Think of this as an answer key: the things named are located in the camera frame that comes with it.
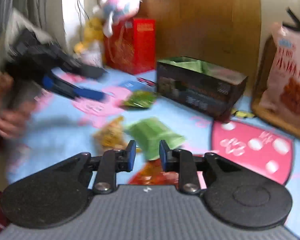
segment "red gift bag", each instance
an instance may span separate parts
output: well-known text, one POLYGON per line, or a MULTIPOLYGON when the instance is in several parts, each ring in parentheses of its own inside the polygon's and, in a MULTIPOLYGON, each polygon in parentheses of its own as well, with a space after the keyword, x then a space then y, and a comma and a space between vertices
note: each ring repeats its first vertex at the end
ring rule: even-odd
POLYGON ((130 74, 155 67, 155 20, 132 18, 113 26, 113 35, 105 37, 107 65, 130 74))

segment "green bag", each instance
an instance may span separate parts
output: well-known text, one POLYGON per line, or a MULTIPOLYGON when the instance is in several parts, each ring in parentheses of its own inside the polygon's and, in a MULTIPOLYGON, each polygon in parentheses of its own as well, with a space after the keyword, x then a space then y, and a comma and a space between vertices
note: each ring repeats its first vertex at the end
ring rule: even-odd
POLYGON ((165 140, 170 149, 181 146, 186 138, 174 133, 156 117, 142 119, 127 127, 127 132, 134 138, 142 149, 147 160, 159 158, 159 143, 165 140))
POLYGON ((133 92, 127 101, 123 103, 124 106, 133 106, 141 108, 150 108, 155 100, 157 95, 151 91, 138 90, 133 92))
POLYGON ((158 60, 158 62, 186 68, 201 74, 207 74, 209 71, 209 65, 207 62, 189 57, 172 57, 169 59, 158 60))

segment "white dot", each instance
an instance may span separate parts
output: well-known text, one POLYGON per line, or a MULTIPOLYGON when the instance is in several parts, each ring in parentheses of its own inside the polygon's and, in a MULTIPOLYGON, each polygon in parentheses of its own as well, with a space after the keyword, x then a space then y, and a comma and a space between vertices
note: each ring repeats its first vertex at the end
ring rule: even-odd
POLYGON ((262 142, 258 139, 251 139, 249 142, 248 142, 248 146, 254 150, 254 151, 259 151, 262 149, 263 145, 262 145, 262 142))
POLYGON ((228 139, 224 139, 224 140, 222 140, 222 141, 220 142, 220 145, 221 145, 222 147, 227 147, 228 144, 229 144, 229 140, 228 140, 228 139))
POLYGON ((282 155, 287 154, 290 150, 289 144, 281 138, 275 139, 274 142, 272 143, 272 146, 278 153, 282 155))
POLYGON ((233 122, 229 122, 229 123, 224 123, 222 125, 222 128, 227 130, 227 131, 231 131, 235 128, 235 124, 233 122))
POLYGON ((279 169, 279 164, 276 161, 269 161, 266 164, 266 170, 271 174, 275 173, 278 169, 279 169))

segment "pink plush toy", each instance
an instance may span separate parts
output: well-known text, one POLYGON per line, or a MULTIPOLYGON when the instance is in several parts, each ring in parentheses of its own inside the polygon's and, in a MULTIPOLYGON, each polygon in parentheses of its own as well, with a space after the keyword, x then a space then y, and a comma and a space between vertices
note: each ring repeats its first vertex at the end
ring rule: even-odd
POLYGON ((140 6, 140 0, 100 0, 100 7, 93 9, 97 17, 103 17, 106 23, 103 27, 105 36, 112 36, 112 25, 134 17, 140 6))

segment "wooden cabinet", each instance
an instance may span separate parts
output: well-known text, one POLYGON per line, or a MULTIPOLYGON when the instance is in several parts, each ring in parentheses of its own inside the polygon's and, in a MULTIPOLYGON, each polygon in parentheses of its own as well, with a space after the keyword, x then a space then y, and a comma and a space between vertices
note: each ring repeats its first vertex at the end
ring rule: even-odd
POLYGON ((260 0, 143 0, 139 16, 157 20, 157 57, 189 56, 248 75, 258 66, 260 0))

